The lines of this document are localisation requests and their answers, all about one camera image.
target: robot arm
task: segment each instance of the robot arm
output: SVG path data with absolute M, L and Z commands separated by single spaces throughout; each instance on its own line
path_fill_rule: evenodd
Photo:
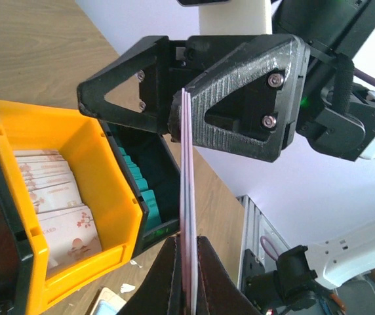
M 283 1 L 273 19 L 273 35 L 201 35 L 187 41 L 145 37 L 78 86 L 80 111 L 118 125 L 170 133 L 178 141 L 176 93 L 184 87 L 193 97 L 196 146 L 275 161 L 297 131 L 314 150 L 355 161 L 375 139 L 375 100 L 367 100 L 368 90 L 352 85 L 351 62 L 375 28 L 375 0 L 358 6 L 316 2 Z M 230 24 L 239 21 L 246 3 L 256 4 L 250 12 L 269 7 L 269 1 L 246 0 L 201 7 L 201 31 L 261 33 L 252 18 Z M 231 20 L 224 18 L 228 9 Z M 341 23 L 327 27 L 342 11 Z M 104 100 L 137 72 L 141 113 Z
M 375 268 L 375 222 L 325 243 L 309 245 L 306 259 L 315 281 L 328 289 L 340 287 Z

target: card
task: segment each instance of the card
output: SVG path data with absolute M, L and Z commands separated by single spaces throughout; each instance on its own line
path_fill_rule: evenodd
M 134 178 L 134 180 L 142 179 L 141 174 L 135 174 L 135 175 L 132 175 L 132 177 Z
M 58 150 L 49 150 L 49 149 L 43 149 L 43 150 L 14 150 L 13 151 L 14 156 L 48 156 L 51 154 L 59 154 Z
M 133 163 L 130 156 L 123 156 L 123 159 L 126 162 L 126 164 Z
M 113 315 L 116 315 L 116 313 L 118 313 L 118 311 L 120 311 L 127 303 L 111 289 L 104 287 L 98 295 L 89 315 L 104 315 L 104 313 L 100 312 L 101 310 L 99 310 L 99 305 L 103 304 L 104 302 L 107 302 L 114 308 Z
M 58 270 L 102 251 L 87 206 L 55 211 L 54 217 L 38 215 L 49 247 L 49 269 Z
M 75 184 L 77 184 L 74 175 L 71 172 L 48 177 L 31 178 L 25 180 L 24 182 L 26 183 L 26 186 L 28 187 L 28 190 L 30 192 L 36 189 L 42 189 L 49 186 L 64 184 L 66 182 L 74 182 Z
M 19 156 L 16 157 L 17 163 L 65 161 L 60 154 L 51 154 L 49 156 Z
M 42 169 L 40 171 L 34 171 L 32 173 L 22 173 L 24 180 L 29 180 L 29 179 L 39 179 L 43 177 L 48 177 L 48 176 L 54 176 L 54 175 L 59 175 L 59 174 L 66 174 L 69 173 L 70 169 L 69 168 L 60 168 L 60 169 Z
M 70 171 L 67 161 L 19 163 L 18 166 L 23 174 L 33 174 L 36 171 L 47 171 L 57 169 L 68 169 Z
M 135 180 L 136 185 L 138 186 L 138 189 L 143 192 L 145 190 L 148 190 L 148 183 L 147 180 L 142 178 L 142 179 L 137 179 Z
M 119 147 L 119 151 L 121 151 L 121 154 L 125 156 L 127 153 L 125 152 L 124 148 Z
M 47 219 L 51 219 L 54 217 L 58 217 L 60 215 L 67 215 L 68 213 L 72 213 L 74 211 L 80 211 L 80 210 L 87 210 L 90 212 L 89 207 L 87 207 L 85 204 L 82 204 L 82 205 L 78 205 L 78 206 L 71 207 L 71 208 L 38 213 L 36 214 L 36 216 L 37 216 L 37 219 L 40 221 L 40 220 L 47 220 Z
M 147 190 L 145 192 L 142 192 L 141 193 L 141 196 L 143 197 L 143 199 L 146 201 L 146 203 L 150 202 L 150 201 L 155 201 L 155 194 L 154 194 L 154 190 Z
M 110 305 L 105 300 L 100 300 L 97 305 L 96 315 L 116 315 L 117 309 Z
M 29 194 L 36 213 L 44 213 L 82 204 L 78 187 L 74 182 L 36 189 Z

